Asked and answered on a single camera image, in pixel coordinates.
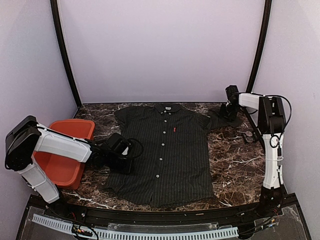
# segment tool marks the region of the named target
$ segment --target striped shirt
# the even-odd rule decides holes
[[[106,187],[135,204],[179,206],[214,196],[207,134],[228,125],[180,104],[130,106],[116,111],[121,135],[135,138],[143,154],[130,174],[111,173]]]

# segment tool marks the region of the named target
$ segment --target orange bin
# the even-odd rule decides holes
[[[66,119],[55,121],[49,128],[71,137],[93,140],[95,123],[83,119]],[[48,152],[35,152],[34,158],[48,178],[58,187],[68,189],[79,187],[85,169],[84,163]]]

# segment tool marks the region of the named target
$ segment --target shirt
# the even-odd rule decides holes
[[[143,154],[130,174],[112,172],[106,187],[135,204],[179,206],[212,198],[207,134],[227,126],[224,120],[188,110],[180,104],[157,103],[116,111],[121,135],[135,138]]]

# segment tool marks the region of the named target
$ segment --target shirt collar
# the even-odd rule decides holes
[[[167,113],[175,113],[181,109],[181,105],[176,103],[157,103],[154,107],[159,113],[163,113],[164,111]]]

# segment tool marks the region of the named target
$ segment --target dark marble surface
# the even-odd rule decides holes
[[[206,115],[208,109],[219,110],[220,103],[182,103],[190,110]],[[107,138],[111,133],[120,133],[114,112],[128,106],[153,106],[151,103],[104,103],[85,104],[75,118],[95,122],[94,139]],[[216,198],[203,199],[175,208],[136,205],[109,193],[103,188],[108,179],[108,168],[97,170],[86,164],[77,190],[64,189],[69,203],[127,211],[192,211],[216,209],[250,204],[259,201],[264,180],[265,163],[261,145],[245,144],[242,133],[250,136],[252,128],[243,113],[243,121],[237,128],[223,127],[208,135],[211,181]]]

